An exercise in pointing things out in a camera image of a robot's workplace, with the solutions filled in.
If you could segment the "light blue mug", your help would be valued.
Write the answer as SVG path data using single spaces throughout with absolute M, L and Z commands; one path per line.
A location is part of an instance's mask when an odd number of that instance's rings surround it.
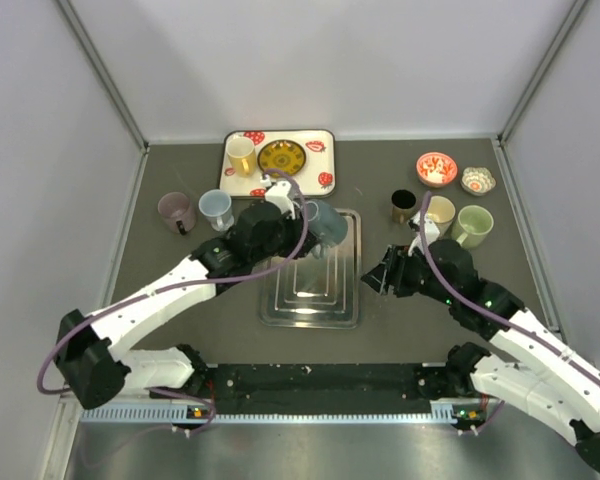
M 215 231 L 227 231 L 234 224 L 231 196 L 222 190 L 205 192 L 198 201 L 198 208 Z

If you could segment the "grey-blue mug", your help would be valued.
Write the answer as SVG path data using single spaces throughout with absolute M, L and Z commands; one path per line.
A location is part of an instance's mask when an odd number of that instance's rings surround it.
M 347 237 L 347 221 L 322 200 L 307 202 L 307 220 L 309 232 L 317 239 L 311 250 L 316 259 L 325 258 L 330 249 L 339 246 Z

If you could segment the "brown ribbed cup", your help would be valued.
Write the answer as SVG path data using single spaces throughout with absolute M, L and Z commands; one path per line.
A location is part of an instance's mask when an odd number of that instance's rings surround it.
M 415 194 L 406 189 L 399 189 L 391 195 L 391 219 L 396 224 L 406 224 L 417 210 Z

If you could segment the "cream white mug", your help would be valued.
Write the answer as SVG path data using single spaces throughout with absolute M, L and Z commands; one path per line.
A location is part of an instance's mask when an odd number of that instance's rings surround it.
M 430 199 L 427 215 L 438 227 L 440 236 L 444 236 L 455 219 L 456 208 L 447 197 L 434 195 Z

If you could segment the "purple mug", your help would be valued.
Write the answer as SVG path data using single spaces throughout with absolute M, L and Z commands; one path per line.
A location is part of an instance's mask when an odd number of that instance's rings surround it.
M 196 224 L 192 201 L 182 192 L 169 192 L 158 202 L 157 211 L 165 225 L 174 233 L 187 235 Z

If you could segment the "light green mug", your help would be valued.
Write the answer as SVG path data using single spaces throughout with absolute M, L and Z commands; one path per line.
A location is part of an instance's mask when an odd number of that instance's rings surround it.
M 450 237 L 464 249 L 479 246 L 494 227 L 492 214 L 479 205 L 468 205 L 458 213 Z

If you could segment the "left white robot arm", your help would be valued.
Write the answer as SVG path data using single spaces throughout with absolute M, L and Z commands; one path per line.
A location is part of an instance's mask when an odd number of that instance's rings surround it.
M 256 201 L 227 232 L 201 244 L 144 292 L 89 316 L 79 310 L 67 314 L 54 363 L 85 409 L 136 390 L 167 388 L 196 396 L 207 382 L 207 366 L 196 350 L 184 344 L 138 350 L 136 344 L 185 310 L 260 277 L 258 264 L 303 257 L 315 243 L 300 207 L 282 212 Z

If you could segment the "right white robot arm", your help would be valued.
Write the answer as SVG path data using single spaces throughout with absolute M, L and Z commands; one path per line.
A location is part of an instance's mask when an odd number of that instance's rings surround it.
M 445 304 L 463 328 L 512 356 L 505 362 L 465 344 L 449 355 L 447 384 L 458 395 L 496 397 L 540 421 L 600 474 L 600 371 L 509 290 L 480 277 L 470 252 L 448 239 L 426 249 L 391 245 L 362 280 L 380 295 L 420 294 Z

